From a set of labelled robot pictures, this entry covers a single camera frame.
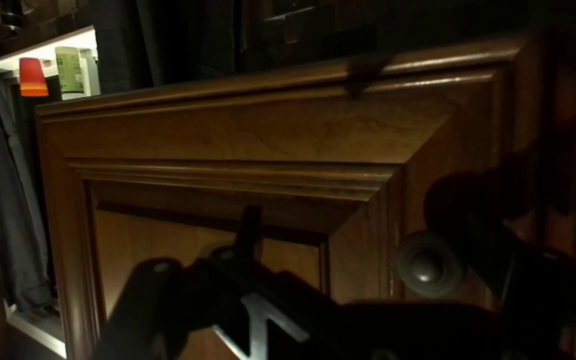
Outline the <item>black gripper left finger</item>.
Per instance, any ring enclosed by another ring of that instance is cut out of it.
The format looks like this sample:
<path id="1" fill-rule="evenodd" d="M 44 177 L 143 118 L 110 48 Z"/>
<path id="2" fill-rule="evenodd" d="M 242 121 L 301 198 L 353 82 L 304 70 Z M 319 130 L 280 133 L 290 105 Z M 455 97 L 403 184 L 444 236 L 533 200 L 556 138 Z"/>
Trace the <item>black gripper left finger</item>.
<path id="1" fill-rule="evenodd" d="M 131 272 L 92 360 L 177 360 L 197 333 L 233 351 L 225 328 L 235 300 L 237 281 L 214 261 L 145 261 Z"/>

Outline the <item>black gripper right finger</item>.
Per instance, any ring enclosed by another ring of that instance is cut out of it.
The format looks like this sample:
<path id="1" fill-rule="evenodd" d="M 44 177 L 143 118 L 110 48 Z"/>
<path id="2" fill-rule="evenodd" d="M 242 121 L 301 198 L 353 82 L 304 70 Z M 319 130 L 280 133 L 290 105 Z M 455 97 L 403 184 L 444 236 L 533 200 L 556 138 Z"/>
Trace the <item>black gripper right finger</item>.
<path id="1" fill-rule="evenodd" d="M 576 261 L 522 241 L 504 225 L 511 208 L 475 175 L 446 177 L 425 198 L 428 229 L 484 281 L 508 319 L 552 333 L 576 328 Z"/>

